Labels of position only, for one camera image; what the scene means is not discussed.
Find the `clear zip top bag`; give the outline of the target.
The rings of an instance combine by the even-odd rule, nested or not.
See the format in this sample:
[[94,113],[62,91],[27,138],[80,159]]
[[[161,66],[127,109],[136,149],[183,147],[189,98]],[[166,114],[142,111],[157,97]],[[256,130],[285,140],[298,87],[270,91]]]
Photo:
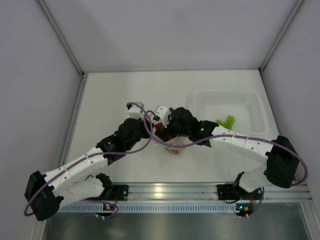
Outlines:
[[190,144],[191,142],[186,138],[186,137],[176,137],[168,142],[165,142],[167,145],[171,145],[171,147],[168,147],[166,145],[162,145],[158,142],[154,142],[154,147],[156,149],[161,150],[162,152],[166,153],[166,154],[170,154],[166,151],[166,148],[170,148],[170,149],[177,149],[180,150],[180,154],[181,155],[185,149],[185,145]]

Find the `green fake grapes bunch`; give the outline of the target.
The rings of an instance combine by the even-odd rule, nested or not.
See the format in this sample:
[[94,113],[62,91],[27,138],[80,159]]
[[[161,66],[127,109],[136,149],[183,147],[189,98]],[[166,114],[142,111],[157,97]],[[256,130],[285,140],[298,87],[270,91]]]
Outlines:
[[232,130],[234,123],[236,122],[236,119],[234,116],[232,115],[228,115],[227,118],[222,121],[220,119],[216,120],[216,123],[220,126],[223,126],[224,128],[228,129],[228,130]]

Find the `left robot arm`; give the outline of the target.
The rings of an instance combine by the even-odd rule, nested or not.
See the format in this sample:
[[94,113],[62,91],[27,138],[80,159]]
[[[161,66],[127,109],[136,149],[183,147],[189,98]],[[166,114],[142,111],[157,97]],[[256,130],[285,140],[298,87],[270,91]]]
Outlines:
[[99,173],[102,169],[135,153],[133,147],[142,139],[150,139],[154,124],[147,117],[128,118],[118,130],[102,139],[79,158],[54,170],[33,172],[24,192],[26,217],[34,215],[38,221],[51,218],[63,207],[83,200],[107,200],[113,194],[110,177]]

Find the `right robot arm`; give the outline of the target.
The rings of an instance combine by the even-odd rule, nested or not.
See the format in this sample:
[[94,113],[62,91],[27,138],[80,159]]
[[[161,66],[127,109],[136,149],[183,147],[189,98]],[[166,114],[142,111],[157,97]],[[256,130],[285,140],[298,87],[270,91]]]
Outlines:
[[282,135],[274,140],[241,135],[216,122],[197,120],[184,107],[158,106],[154,120],[154,134],[164,146],[175,148],[173,140],[183,137],[196,145],[224,149],[260,163],[237,175],[228,193],[230,198],[244,199],[265,186],[288,189],[293,185],[300,161],[289,139]]

